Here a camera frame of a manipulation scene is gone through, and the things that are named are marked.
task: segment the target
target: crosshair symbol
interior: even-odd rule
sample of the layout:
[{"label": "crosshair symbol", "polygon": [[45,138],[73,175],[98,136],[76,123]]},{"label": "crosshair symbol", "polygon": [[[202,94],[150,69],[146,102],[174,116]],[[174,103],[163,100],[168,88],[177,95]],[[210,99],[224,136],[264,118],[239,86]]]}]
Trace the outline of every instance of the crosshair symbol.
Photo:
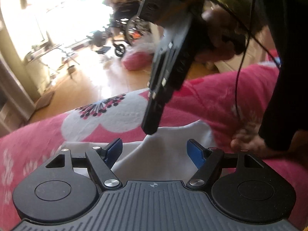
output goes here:
[{"label": "crosshair symbol", "polygon": [[159,186],[156,182],[152,182],[151,184],[149,184],[151,187],[157,187]]}]

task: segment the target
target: grooved plastic surface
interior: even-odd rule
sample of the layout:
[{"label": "grooved plastic surface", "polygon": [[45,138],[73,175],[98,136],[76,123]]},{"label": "grooved plastic surface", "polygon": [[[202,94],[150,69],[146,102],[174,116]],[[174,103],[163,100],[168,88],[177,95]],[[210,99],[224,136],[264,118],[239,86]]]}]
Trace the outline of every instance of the grooved plastic surface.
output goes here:
[{"label": "grooved plastic surface", "polygon": [[79,219],[42,226],[22,221],[14,231],[296,231],[288,221],[252,225],[223,215],[203,192],[190,191],[180,181],[128,181],[106,191]]}]

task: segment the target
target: black clamp device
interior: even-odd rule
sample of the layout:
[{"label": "black clamp device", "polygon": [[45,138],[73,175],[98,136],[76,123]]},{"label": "black clamp device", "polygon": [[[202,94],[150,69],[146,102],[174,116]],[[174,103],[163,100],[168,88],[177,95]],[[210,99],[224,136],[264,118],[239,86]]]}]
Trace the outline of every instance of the black clamp device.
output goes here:
[{"label": "black clamp device", "polygon": [[[195,55],[201,49],[214,48],[201,18],[204,2],[142,0],[139,17],[164,28],[152,62],[149,103],[142,122],[142,129],[148,135],[156,132],[165,104],[174,90],[181,88]],[[224,32],[223,41],[232,41],[236,54],[245,49],[244,35]]]},{"label": "black clamp device", "polygon": [[[286,219],[292,186],[249,152],[225,154],[187,142],[198,168],[182,181],[128,181],[110,170],[122,153],[116,139],[83,154],[62,149],[14,190],[22,221],[14,231],[296,231]],[[90,178],[74,167],[86,167]],[[220,177],[223,168],[234,173]]]}]

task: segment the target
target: round black pad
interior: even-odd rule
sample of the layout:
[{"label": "round black pad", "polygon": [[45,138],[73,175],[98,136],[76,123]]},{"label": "round black pad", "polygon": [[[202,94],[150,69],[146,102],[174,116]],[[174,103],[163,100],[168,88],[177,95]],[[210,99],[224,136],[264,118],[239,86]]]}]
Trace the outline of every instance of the round black pad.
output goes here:
[{"label": "round black pad", "polygon": [[266,200],[272,197],[274,189],[266,182],[249,180],[242,182],[238,186],[238,192],[241,196],[249,200]]},{"label": "round black pad", "polygon": [[257,224],[288,218],[296,200],[293,187],[270,168],[237,169],[218,179],[211,195],[227,216]]},{"label": "round black pad", "polygon": [[60,223],[84,214],[96,203],[96,185],[75,173],[71,164],[64,166],[63,155],[54,161],[38,167],[15,188],[13,202],[21,218]]},{"label": "round black pad", "polygon": [[55,201],[68,196],[72,188],[69,184],[60,180],[46,181],[38,185],[35,194],[41,200]]}]

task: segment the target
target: black sleeve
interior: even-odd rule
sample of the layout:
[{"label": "black sleeve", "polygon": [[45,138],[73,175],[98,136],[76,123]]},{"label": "black sleeve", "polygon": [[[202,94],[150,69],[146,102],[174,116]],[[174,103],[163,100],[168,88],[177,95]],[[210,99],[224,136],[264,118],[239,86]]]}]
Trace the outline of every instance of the black sleeve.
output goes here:
[{"label": "black sleeve", "polygon": [[259,135],[288,150],[296,130],[308,130],[308,0],[258,0],[281,59],[281,70]]}]

